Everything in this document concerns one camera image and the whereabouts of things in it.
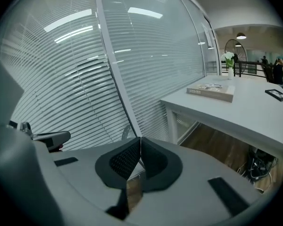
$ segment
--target white table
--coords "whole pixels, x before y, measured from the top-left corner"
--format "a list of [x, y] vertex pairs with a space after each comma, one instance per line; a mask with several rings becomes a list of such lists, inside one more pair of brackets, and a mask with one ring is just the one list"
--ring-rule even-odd
[[170, 142], [177, 144], [176, 114], [181, 114], [224, 132], [275, 157], [283, 158], [283, 101], [265, 93], [283, 89], [252, 79], [207, 76], [194, 84], [234, 85], [233, 102], [190, 95], [186, 87], [161, 99], [166, 105]]

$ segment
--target book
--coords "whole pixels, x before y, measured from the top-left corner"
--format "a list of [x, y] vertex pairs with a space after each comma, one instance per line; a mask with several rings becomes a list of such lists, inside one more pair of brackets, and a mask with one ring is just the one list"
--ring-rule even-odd
[[234, 85], [198, 84], [187, 87], [188, 94], [209, 97], [227, 102], [233, 101], [234, 92]]

